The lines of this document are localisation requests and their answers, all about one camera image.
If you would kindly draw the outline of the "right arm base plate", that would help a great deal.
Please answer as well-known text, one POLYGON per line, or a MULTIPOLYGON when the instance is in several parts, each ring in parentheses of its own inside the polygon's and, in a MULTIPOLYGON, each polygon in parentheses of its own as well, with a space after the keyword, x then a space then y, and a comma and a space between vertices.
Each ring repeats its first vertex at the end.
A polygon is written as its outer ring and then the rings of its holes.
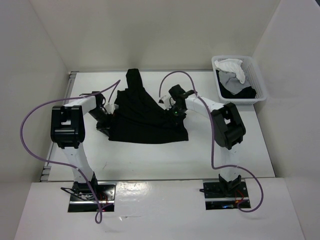
POLYGON ((238 204, 241 209, 251 208, 245 181, 228 193, 222 192, 218 181, 205 181, 199 191, 204 194, 206 210, 237 209, 238 204))

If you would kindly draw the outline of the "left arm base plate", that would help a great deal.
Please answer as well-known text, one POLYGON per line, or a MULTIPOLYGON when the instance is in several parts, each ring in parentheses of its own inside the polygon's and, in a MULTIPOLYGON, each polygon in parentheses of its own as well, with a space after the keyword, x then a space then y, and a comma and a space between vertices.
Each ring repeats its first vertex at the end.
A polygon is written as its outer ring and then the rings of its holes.
MULTIPOLYGON (((116 198, 115 182, 98 182, 96 197, 103 212, 114 212, 116 198)), ((94 195, 89 189, 76 192, 75 186, 64 190, 70 195, 69 213, 96 213, 99 208, 94 195)))

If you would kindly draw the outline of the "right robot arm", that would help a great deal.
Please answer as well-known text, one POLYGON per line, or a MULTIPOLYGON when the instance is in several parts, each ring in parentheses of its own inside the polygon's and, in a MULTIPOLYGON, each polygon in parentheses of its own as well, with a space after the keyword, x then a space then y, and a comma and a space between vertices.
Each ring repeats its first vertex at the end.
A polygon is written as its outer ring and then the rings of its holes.
POLYGON ((235 104, 219 103, 196 93, 195 90, 185 91, 179 84, 169 91, 169 97, 164 100, 167 109, 176 117, 184 117, 186 111, 194 111, 208 118, 211 124, 212 148, 214 155, 215 145, 221 150, 221 166, 214 165, 211 157, 211 166, 219 170, 218 187, 216 194, 225 197, 231 196, 240 185, 242 177, 237 170, 239 166, 240 143, 246 134, 246 128, 235 104))

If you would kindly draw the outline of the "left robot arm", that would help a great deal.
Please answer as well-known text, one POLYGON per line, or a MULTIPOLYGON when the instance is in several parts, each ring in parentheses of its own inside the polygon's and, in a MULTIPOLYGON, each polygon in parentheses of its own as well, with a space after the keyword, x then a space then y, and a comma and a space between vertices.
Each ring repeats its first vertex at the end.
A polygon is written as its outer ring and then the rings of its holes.
POLYGON ((96 120, 96 130, 109 136, 112 114, 105 109, 105 103, 104 95, 93 91, 68 104, 54 106, 51 111, 51 140, 62 149, 68 164, 72 165, 75 193, 82 193, 88 200, 95 199, 100 188, 84 150, 84 115, 92 116, 96 120))

